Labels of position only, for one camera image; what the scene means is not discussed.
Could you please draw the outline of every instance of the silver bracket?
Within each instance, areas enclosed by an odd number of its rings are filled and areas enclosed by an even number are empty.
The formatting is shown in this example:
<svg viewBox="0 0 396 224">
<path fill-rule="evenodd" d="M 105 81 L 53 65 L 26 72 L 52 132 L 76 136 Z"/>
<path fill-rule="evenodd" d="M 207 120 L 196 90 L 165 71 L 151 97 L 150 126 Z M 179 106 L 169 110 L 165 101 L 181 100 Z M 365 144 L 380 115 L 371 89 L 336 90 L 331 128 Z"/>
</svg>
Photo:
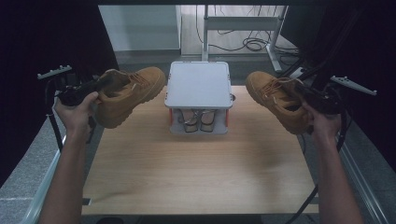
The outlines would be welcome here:
<svg viewBox="0 0 396 224">
<path fill-rule="evenodd" d="M 370 91 L 369 89 L 359 85 L 358 83 L 349 80 L 347 77 L 334 76 L 331 78 L 331 80 L 343 86 L 349 87 L 350 89 L 353 89 L 355 91 L 362 91 L 370 95 L 376 95 L 376 91 Z"/>
<path fill-rule="evenodd" d="M 69 71 L 69 70 L 72 70 L 72 67 L 70 67 L 70 65 L 67 65 L 66 67 L 59 66 L 58 69 L 49 70 L 49 72 L 44 74 L 44 75 L 37 74 L 37 79 L 43 79 L 43 78 L 46 78 L 46 77 L 52 77 L 52 76 L 61 74 L 63 72 Z"/>
</svg>

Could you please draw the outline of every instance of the wooden tabletop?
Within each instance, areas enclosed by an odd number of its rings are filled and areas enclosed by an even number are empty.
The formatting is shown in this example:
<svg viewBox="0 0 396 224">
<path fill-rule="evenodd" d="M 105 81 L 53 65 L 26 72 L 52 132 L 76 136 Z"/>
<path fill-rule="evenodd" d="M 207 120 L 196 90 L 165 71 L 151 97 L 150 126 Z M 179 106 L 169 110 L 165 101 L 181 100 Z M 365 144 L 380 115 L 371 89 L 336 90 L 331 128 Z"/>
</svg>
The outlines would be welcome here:
<svg viewBox="0 0 396 224">
<path fill-rule="evenodd" d="M 170 133 L 165 88 L 106 129 L 84 187 L 92 202 L 83 215 L 295 213 L 314 187 L 296 136 L 245 87 L 232 89 L 226 134 Z"/>
</svg>

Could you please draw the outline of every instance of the person's right arm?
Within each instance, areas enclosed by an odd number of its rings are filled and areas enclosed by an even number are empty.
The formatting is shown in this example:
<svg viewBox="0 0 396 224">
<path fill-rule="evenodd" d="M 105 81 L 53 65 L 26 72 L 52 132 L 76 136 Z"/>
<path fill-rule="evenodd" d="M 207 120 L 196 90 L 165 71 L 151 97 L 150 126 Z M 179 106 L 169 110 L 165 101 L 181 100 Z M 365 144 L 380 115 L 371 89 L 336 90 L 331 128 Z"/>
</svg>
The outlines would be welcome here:
<svg viewBox="0 0 396 224">
<path fill-rule="evenodd" d="M 361 212 L 349 186 L 335 136 L 340 116 L 328 117 L 304 104 L 314 126 L 312 139 L 318 150 L 318 195 L 320 223 L 363 223 Z"/>
</svg>

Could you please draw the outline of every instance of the shoe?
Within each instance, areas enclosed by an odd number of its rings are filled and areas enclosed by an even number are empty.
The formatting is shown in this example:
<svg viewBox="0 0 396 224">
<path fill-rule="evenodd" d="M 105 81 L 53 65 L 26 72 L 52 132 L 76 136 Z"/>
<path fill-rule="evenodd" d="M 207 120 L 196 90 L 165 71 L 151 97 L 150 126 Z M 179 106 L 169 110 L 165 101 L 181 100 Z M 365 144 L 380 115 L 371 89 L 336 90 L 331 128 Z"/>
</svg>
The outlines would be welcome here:
<svg viewBox="0 0 396 224">
<path fill-rule="evenodd" d="M 100 78 L 111 77 L 112 83 L 99 91 L 96 121 L 105 128 L 121 125 L 140 104 L 156 97 L 165 85 L 165 74 L 148 67 L 135 73 L 110 69 Z"/>
<path fill-rule="evenodd" d="M 186 133 L 193 133 L 198 130 L 197 121 L 198 113 L 191 109 L 180 109 L 184 131 Z"/>
<path fill-rule="evenodd" d="M 302 107 L 304 97 L 295 91 L 300 85 L 298 79 L 276 78 L 264 72 L 254 72 L 247 76 L 247 92 L 258 104 L 267 107 L 293 134 L 305 133 L 308 112 Z"/>
<path fill-rule="evenodd" d="M 215 127 L 216 110 L 204 110 L 201 116 L 201 131 L 212 133 Z"/>
</svg>

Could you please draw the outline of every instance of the person's left hand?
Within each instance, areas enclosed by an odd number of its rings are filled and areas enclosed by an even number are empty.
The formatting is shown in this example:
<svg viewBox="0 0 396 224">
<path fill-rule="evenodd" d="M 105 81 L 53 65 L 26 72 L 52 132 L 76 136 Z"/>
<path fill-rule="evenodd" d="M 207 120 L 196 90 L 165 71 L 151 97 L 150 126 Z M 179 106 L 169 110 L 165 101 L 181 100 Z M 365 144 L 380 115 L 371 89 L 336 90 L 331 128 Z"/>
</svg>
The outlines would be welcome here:
<svg viewBox="0 0 396 224">
<path fill-rule="evenodd" d="M 67 137 L 82 138 L 85 141 L 91 130 L 88 118 L 93 114 L 91 103 L 98 97 L 98 92 L 94 91 L 87 95 L 82 103 L 77 106 L 63 105 L 61 100 L 57 100 L 55 111 L 66 128 Z"/>
</svg>

